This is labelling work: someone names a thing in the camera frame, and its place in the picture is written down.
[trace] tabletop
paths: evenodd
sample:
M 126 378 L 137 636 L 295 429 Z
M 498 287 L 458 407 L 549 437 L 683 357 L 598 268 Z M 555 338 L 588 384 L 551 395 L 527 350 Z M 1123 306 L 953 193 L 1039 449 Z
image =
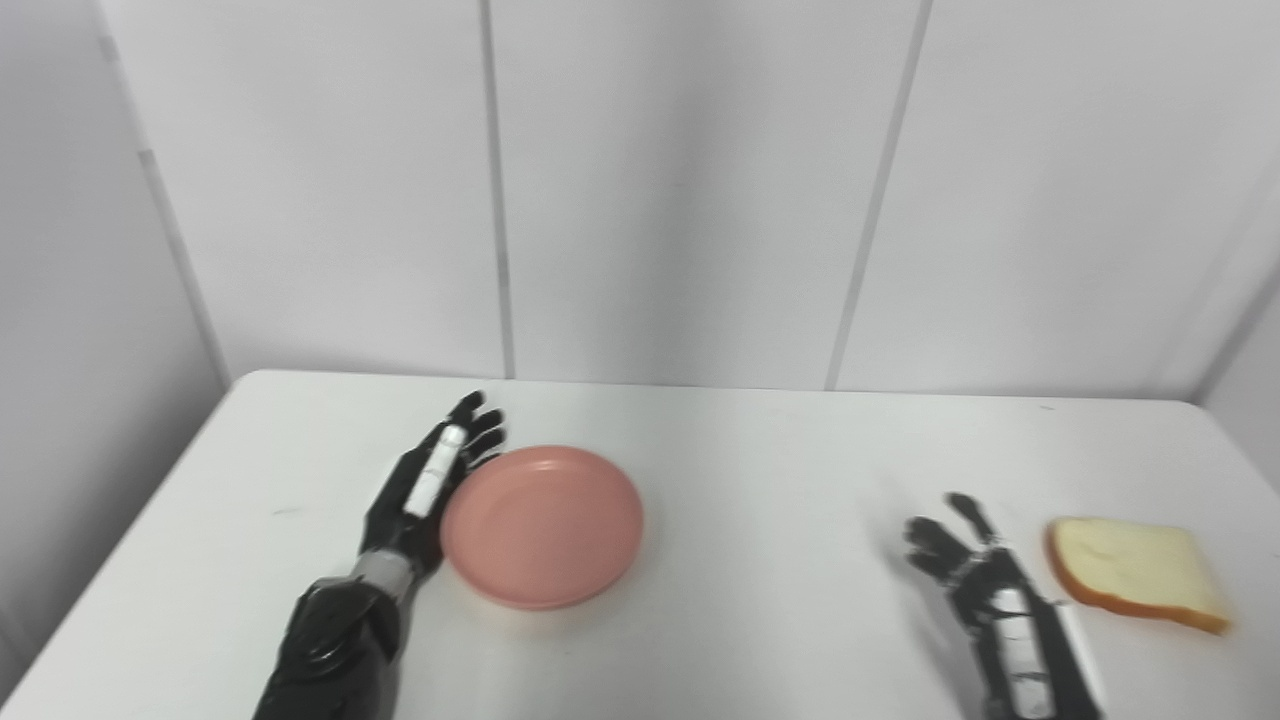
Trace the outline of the tabletop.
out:
M 1079 610 L 1111 717 L 1280 707 L 1280 496 L 1190 405 L 259 372 L 0 720 L 250 717 L 294 598 L 349 570 L 397 456 L 477 387 L 508 447 L 622 468 L 645 539 L 617 585 L 547 612 L 481 600 L 445 564 L 416 598 L 397 719 L 977 717 L 965 638 L 902 560 L 909 516 L 966 532 L 947 491 L 986 503 L 1050 597 L 1056 516 L 1197 536 L 1235 607 L 1226 637 Z

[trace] white bread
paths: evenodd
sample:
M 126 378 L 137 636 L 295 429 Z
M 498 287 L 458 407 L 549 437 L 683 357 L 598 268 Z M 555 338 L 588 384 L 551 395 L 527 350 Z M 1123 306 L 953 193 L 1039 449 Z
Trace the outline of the white bread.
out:
M 1059 582 L 1085 605 L 1215 634 L 1231 625 L 1196 538 L 1181 528 L 1060 518 L 1046 539 Z

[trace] pink plate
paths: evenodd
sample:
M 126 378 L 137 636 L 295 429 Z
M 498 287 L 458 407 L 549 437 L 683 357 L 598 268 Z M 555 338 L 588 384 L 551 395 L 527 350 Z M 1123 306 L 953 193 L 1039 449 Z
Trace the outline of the pink plate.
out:
M 525 447 L 476 470 L 449 501 L 444 553 L 480 594 L 524 610 L 582 602 L 635 560 L 640 496 L 599 455 Z

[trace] robotic hand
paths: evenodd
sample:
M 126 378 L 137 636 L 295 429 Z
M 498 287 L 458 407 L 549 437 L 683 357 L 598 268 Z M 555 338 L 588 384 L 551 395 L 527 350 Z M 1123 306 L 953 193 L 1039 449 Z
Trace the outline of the robotic hand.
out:
M 351 575 L 316 580 L 298 598 L 253 720 L 374 720 L 390 707 L 407 598 L 444 561 L 440 520 L 462 480 L 497 456 L 502 411 L 462 398 L 401 456 L 365 515 Z
M 973 642 L 987 683 L 989 720 L 1097 720 L 1098 701 L 1076 657 L 1059 606 L 1046 601 L 966 495 L 947 503 L 968 520 L 983 547 L 972 552 L 941 524 L 913 518 L 908 561 L 936 579 Z

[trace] wall seam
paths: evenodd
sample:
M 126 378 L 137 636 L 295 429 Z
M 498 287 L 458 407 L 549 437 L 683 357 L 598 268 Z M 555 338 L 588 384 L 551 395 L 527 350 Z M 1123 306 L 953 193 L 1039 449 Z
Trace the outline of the wall seam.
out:
M 1263 165 L 1262 172 L 1257 182 L 1254 183 L 1252 191 L 1244 199 L 1240 205 L 1239 211 L 1233 218 L 1231 224 L 1228 225 L 1226 234 L 1222 238 L 1222 246 L 1215 254 L 1201 281 L 1192 290 L 1192 296 L 1184 306 L 1183 314 L 1179 318 L 1178 324 L 1174 327 L 1170 337 L 1165 340 L 1164 346 L 1161 346 L 1161 352 L 1152 363 L 1151 370 L 1147 373 L 1147 378 L 1143 382 L 1143 392 L 1146 397 L 1162 397 L 1167 396 L 1162 392 L 1161 387 L 1166 383 L 1165 374 L 1169 372 L 1169 366 L 1174 360 L 1183 352 L 1187 351 L 1187 341 L 1190 336 L 1193 328 L 1197 325 L 1198 315 L 1213 299 L 1213 292 L 1217 287 L 1222 284 L 1224 275 L 1231 261 L 1235 260 L 1244 251 L 1245 238 L 1249 229 L 1257 223 L 1258 218 L 1262 217 L 1263 210 L 1267 206 L 1267 201 L 1272 197 L 1276 190 L 1280 188 L 1280 147 L 1271 154 L 1271 158 Z M 1272 269 L 1272 273 L 1280 272 L 1280 266 Z M 1262 282 L 1257 286 L 1256 293 L 1266 296 L 1267 287 L 1272 282 L 1270 275 L 1263 275 Z M 1254 310 L 1253 305 L 1257 301 L 1257 296 L 1251 297 L 1244 305 L 1244 310 L 1238 318 L 1238 322 L 1245 322 L 1251 318 L 1251 310 Z M 1193 400 L 1199 397 L 1201 389 L 1208 383 L 1211 372 L 1215 369 L 1219 355 L 1226 348 L 1238 328 L 1233 328 L 1224 338 L 1222 346 L 1212 352 L 1208 365 L 1204 373 L 1198 378 L 1196 384 L 1183 392 L 1179 400 Z
M 849 287 L 845 292 L 845 304 L 840 314 L 840 324 L 836 327 L 836 346 L 831 352 L 831 364 L 827 366 L 827 383 L 824 389 L 833 391 L 840 382 L 841 366 L 845 364 L 845 351 L 849 346 L 849 333 L 854 324 L 854 313 L 858 310 L 858 300 L 861 296 L 863 283 L 867 278 L 867 264 L 870 259 L 872 245 L 876 240 L 876 231 L 879 225 L 881 208 L 884 204 L 884 192 L 888 187 L 890 174 L 893 168 L 893 159 L 897 155 L 897 141 L 902 135 L 902 123 L 906 119 L 906 106 L 911 97 L 911 87 L 915 83 L 915 70 L 920 64 L 920 51 L 924 49 L 924 35 L 929 27 L 929 15 L 933 13 L 933 0 L 920 0 L 920 8 L 915 17 L 915 26 L 911 29 L 911 41 L 906 51 L 906 63 L 902 65 L 902 77 L 899 81 L 897 97 L 893 100 L 893 113 L 890 117 L 888 129 L 884 135 L 884 147 L 881 150 L 879 164 L 876 168 L 876 181 L 872 184 L 872 197 L 867 204 L 867 217 L 863 219 L 861 233 L 858 241 L 858 255 L 854 256 L 854 268 L 850 273 Z
M 106 19 L 104 17 L 100 15 L 96 20 L 100 28 L 106 28 Z M 187 251 L 187 245 L 183 242 L 182 233 L 178 229 L 178 218 L 174 214 L 173 202 L 164 186 L 164 179 L 160 177 L 160 167 L 156 164 L 155 151 L 147 147 L 148 143 L 146 133 L 142 129 L 141 118 L 138 117 L 138 109 L 133 102 L 133 95 L 129 92 L 129 83 L 124 77 L 124 69 L 120 67 L 120 54 L 115 38 L 106 33 L 100 35 L 99 49 L 101 50 L 102 60 L 108 64 L 115 79 L 115 87 L 124 102 L 124 111 L 128 114 L 129 124 L 133 127 L 134 141 L 138 145 L 137 156 L 142 169 L 142 181 L 147 186 L 147 192 L 151 195 L 151 204 L 159 215 L 160 232 L 164 233 L 165 245 L 169 246 L 169 258 L 173 260 L 174 269 L 178 273 L 182 291 L 187 296 L 187 306 L 196 324 L 196 333 L 200 336 L 200 342 L 205 346 L 205 354 L 214 368 L 214 373 L 218 375 L 223 391 L 225 391 L 230 387 L 230 370 L 227 366 L 227 357 L 223 355 L 221 345 L 218 342 L 218 333 L 214 331 L 214 320 L 209 314 L 209 306 L 205 304 L 205 296 L 200 291 L 200 281 L 196 278 L 196 270 L 191 264 L 191 254 Z
M 498 272 L 498 313 L 502 332 L 502 372 L 516 378 L 516 331 L 512 325 L 511 263 L 507 252 L 507 197 L 502 176 L 502 136 L 498 123 L 498 73 L 493 50 L 493 10 L 480 3 L 480 51 L 484 63 L 485 118 L 489 141 L 489 195 L 493 202 L 493 242 Z
M 1213 361 L 1210 363 L 1208 370 L 1204 372 L 1199 386 L 1188 398 L 1189 402 L 1203 406 L 1208 401 L 1208 396 L 1222 382 L 1231 364 L 1235 363 L 1235 357 L 1253 336 L 1253 329 L 1257 327 L 1262 314 L 1266 313 L 1277 293 L 1280 293 L 1280 263 L 1271 268 L 1266 282 L 1262 283 L 1262 287 L 1244 307 L 1239 322 L 1231 329 L 1231 333 L 1228 334 L 1226 342 L 1222 343 L 1217 355 L 1213 356 Z

